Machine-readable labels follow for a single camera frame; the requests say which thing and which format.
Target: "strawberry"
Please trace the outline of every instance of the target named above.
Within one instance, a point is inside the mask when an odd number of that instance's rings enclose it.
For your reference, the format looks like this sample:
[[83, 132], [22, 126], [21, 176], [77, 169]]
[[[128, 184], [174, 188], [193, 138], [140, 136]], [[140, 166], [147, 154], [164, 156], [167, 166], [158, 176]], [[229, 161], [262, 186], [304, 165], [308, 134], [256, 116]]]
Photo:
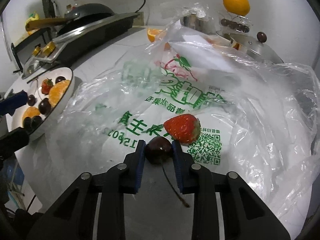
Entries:
[[190, 144], [200, 135], [200, 122], [192, 114], [175, 116], [163, 124], [165, 130], [180, 143]]
[[53, 87], [53, 83], [51, 79], [47, 78], [43, 80], [41, 84], [41, 93], [44, 95], [49, 94], [49, 91], [52, 87]]

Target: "bottle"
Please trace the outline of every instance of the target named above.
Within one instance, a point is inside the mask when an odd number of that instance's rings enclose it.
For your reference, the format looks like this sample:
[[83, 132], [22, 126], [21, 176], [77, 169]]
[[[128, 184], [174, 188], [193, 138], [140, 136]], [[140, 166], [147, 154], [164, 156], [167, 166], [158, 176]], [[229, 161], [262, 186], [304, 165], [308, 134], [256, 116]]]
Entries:
[[72, 9], [79, 7], [81, 5], [80, 0], [74, 0], [74, 3], [75, 3], [75, 5], [72, 7]]
[[66, 14], [68, 14], [68, 13], [71, 12], [71, 11], [72, 11], [71, 4], [68, 4], [68, 5], [67, 5], [67, 10], [66, 10], [66, 12], [64, 13], [64, 15], [66, 16]]

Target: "plastic bag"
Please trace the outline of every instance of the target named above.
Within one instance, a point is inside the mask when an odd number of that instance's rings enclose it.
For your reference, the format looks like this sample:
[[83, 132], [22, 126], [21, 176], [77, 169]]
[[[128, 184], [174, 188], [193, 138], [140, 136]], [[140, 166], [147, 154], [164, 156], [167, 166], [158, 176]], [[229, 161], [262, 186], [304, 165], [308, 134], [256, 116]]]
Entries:
[[[166, 43], [170, 50], [164, 50]], [[175, 24], [161, 41], [132, 49], [113, 70], [79, 87], [46, 135], [50, 172], [60, 180], [52, 188], [60, 184], [65, 190], [85, 171], [107, 171], [133, 152], [139, 139], [171, 139], [163, 122], [192, 113], [202, 131], [183, 150], [211, 171], [239, 173], [281, 220], [318, 175], [318, 140], [313, 155], [311, 143], [319, 124], [319, 94], [309, 66], [260, 64]], [[170, 164], [166, 169], [173, 172]], [[192, 210], [169, 193], [159, 172], [146, 164], [140, 191], [145, 195], [125, 199], [133, 236], [171, 239], [169, 233], [177, 230], [163, 232], [165, 222], [176, 225], [178, 217], [189, 225]], [[161, 222], [148, 217], [152, 212]], [[185, 227], [181, 231], [190, 233]]]

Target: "lid knob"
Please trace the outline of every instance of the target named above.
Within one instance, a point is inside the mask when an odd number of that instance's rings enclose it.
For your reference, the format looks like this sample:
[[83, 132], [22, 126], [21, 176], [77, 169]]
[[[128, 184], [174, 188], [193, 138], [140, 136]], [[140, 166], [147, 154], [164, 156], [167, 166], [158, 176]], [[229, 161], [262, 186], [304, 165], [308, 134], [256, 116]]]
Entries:
[[263, 33], [263, 32], [258, 32], [257, 33], [257, 39], [261, 43], [265, 43], [267, 41], [267, 35], [265, 33]]

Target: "black frying pan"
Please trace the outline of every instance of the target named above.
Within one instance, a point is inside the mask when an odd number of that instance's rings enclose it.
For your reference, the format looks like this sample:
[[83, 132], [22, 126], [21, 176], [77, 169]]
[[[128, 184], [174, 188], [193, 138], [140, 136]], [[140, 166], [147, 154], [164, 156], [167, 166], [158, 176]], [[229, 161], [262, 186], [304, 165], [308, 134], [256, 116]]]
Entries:
[[64, 18], [47, 18], [31, 21], [26, 24], [26, 31], [65, 25], [58, 35], [62, 35], [91, 22], [98, 21], [114, 15], [115, 13], [107, 6], [100, 3], [88, 3], [81, 5], [65, 15]]

